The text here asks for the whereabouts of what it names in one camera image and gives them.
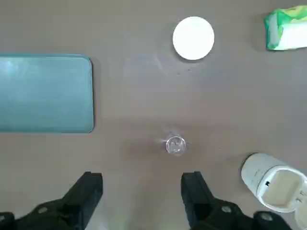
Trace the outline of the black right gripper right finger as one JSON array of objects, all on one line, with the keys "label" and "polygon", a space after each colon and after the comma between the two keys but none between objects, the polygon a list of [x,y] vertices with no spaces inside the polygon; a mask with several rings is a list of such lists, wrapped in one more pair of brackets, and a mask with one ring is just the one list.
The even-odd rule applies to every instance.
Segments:
[{"label": "black right gripper right finger", "polygon": [[181,176],[181,196],[191,230],[290,230],[286,221],[273,212],[245,215],[235,203],[213,196],[200,172]]}]

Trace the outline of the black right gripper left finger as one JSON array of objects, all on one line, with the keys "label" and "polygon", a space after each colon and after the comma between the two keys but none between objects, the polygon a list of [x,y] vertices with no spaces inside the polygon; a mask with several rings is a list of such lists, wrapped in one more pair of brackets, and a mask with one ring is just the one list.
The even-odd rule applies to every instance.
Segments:
[{"label": "black right gripper left finger", "polygon": [[84,230],[103,195],[101,173],[85,172],[60,199],[36,206],[16,218],[11,212],[0,213],[2,230]]}]

